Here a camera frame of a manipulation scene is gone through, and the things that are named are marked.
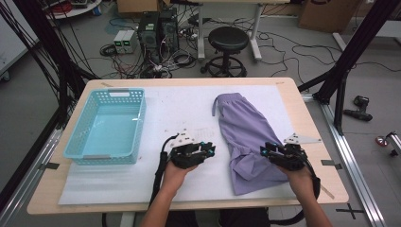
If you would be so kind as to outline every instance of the plastic basket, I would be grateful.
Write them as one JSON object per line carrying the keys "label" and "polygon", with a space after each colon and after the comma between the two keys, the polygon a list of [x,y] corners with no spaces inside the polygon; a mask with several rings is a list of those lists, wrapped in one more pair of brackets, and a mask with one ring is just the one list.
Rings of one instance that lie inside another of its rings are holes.
{"label": "plastic basket", "polygon": [[78,165],[135,164],[145,111],[143,89],[93,90],[65,147],[64,157]]}

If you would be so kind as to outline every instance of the stool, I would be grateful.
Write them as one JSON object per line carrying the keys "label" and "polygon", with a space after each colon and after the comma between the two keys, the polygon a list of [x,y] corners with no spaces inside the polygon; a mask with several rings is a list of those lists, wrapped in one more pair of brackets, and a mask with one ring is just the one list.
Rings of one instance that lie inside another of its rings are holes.
{"label": "stool", "polygon": [[[248,45],[249,37],[244,31],[236,27],[222,26],[212,30],[208,40],[216,52],[223,52],[223,56],[207,62],[200,69],[201,73],[204,74],[208,71],[214,78],[244,78],[247,76],[247,70],[242,62],[230,56],[239,54]],[[222,64],[215,63],[220,59],[222,59]]]}

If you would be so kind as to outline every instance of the power drill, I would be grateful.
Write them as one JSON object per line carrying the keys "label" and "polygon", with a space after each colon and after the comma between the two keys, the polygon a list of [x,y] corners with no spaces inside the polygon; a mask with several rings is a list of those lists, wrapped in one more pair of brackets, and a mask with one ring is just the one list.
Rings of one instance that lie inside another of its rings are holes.
{"label": "power drill", "polygon": [[356,96],[354,98],[354,104],[359,107],[359,110],[357,111],[351,111],[351,110],[344,110],[345,115],[352,116],[358,120],[363,120],[363,121],[370,121],[372,120],[372,116],[368,113],[366,113],[366,107],[368,106],[369,103],[369,98],[364,97],[364,96]]}

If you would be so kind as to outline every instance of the folded garment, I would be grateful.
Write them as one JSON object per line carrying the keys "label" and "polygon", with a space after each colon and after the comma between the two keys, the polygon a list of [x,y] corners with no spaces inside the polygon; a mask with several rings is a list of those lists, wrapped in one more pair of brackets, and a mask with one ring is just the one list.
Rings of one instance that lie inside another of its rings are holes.
{"label": "folded garment", "polygon": [[241,94],[216,97],[220,131],[231,153],[230,169],[236,195],[243,195],[288,181],[287,175],[260,155],[266,142],[280,144],[268,120]]}

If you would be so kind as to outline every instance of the gray floor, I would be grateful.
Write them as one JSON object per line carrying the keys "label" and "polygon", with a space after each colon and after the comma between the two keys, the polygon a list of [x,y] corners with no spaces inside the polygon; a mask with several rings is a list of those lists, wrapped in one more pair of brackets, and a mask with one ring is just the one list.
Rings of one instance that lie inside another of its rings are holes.
{"label": "gray floor", "polygon": [[[77,33],[79,42],[83,47],[86,57],[98,58],[99,48],[104,44],[109,44],[115,36],[118,27],[109,25],[109,20],[116,17],[116,9],[113,6],[103,6],[103,15],[95,17],[90,13],[80,15],[71,23]],[[125,26],[134,26],[130,21],[124,23]],[[68,24],[63,21],[61,26],[66,36],[72,40],[71,30]],[[210,30],[217,25],[207,24]],[[280,36],[284,36],[296,43],[304,45],[328,45],[337,47],[331,34],[317,31],[304,30],[297,27],[296,18],[263,18],[261,20],[260,31],[268,31]],[[291,77],[299,85],[302,81],[309,81],[329,70],[333,63],[324,65],[311,57],[303,57],[291,51],[295,45],[289,40],[270,35],[273,38],[274,46],[279,50],[285,50],[285,61],[288,70],[274,74],[285,69],[283,64],[268,65],[263,62],[255,62],[252,59],[252,51],[248,47],[237,57],[246,65],[248,77],[267,78]],[[259,41],[259,45],[271,45],[271,40]],[[323,48],[302,48],[297,47],[297,52],[310,54],[318,57],[324,62],[331,62],[331,57],[327,50]],[[385,64],[391,69],[400,69],[399,62],[401,48],[399,44],[391,38],[376,38],[370,44],[358,62],[376,61]],[[283,59],[283,54],[274,51],[271,47],[261,47],[263,61],[279,62]],[[340,52],[334,51],[334,58],[337,59]],[[206,47],[206,58],[211,59],[215,56],[214,49]],[[125,62],[134,62],[136,57],[125,56]],[[93,70],[99,75],[107,75],[114,70],[110,61],[100,59],[90,59]],[[198,63],[194,68],[181,69],[173,72],[174,78],[205,78],[209,77],[200,73],[201,64]],[[3,188],[12,175],[27,151],[36,140],[42,128],[47,123],[51,114],[57,108],[57,101],[54,98],[42,72],[29,56],[24,55],[10,69],[11,81],[0,83],[0,150],[3,158],[0,160],[0,188]],[[397,99],[400,97],[401,87],[400,72],[391,72],[377,64],[361,64],[353,69],[347,80],[345,97],[345,109],[354,110],[352,104],[355,96],[367,96],[370,103],[367,113],[374,119],[371,122],[362,122],[345,116],[343,118],[343,130],[345,137],[354,152],[360,169],[365,180],[369,185],[377,202],[379,209],[386,221],[387,226],[401,226],[401,197],[398,193],[401,189],[401,160],[389,156],[392,148],[382,148],[375,143],[378,135],[385,135],[390,131],[401,129],[401,122],[398,119],[401,107]],[[310,89],[309,93],[317,92],[320,85]],[[323,118],[320,106],[316,102],[306,103],[307,108],[317,125],[323,141],[328,148],[332,159],[336,163],[341,162],[341,158],[335,147],[331,133]],[[363,210],[355,189],[351,184],[345,169],[339,170],[339,174],[350,195],[349,204],[353,210]],[[363,213],[354,213],[353,218],[350,212],[338,212],[336,209],[349,209],[348,205],[324,205],[324,211],[332,220],[334,226],[369,226],[369,220]],[[270,209],[271,218],[289,218],[298,212],[298,206],[273,207]],[[198,219],[200,226],[217,226],[217,211],[199,211]],[[109,226],[118,226],[121,214],[109,214]],[[142,214],[136,219],[135,226]],[[26,204],[23,204],[19,213],[16,215],[10,226],[100,226],[100,214],[85,215],[60,215],[60,216],[31,216],[26,213]],[[305,226],[305,222],[300,222],[295,226]]]}

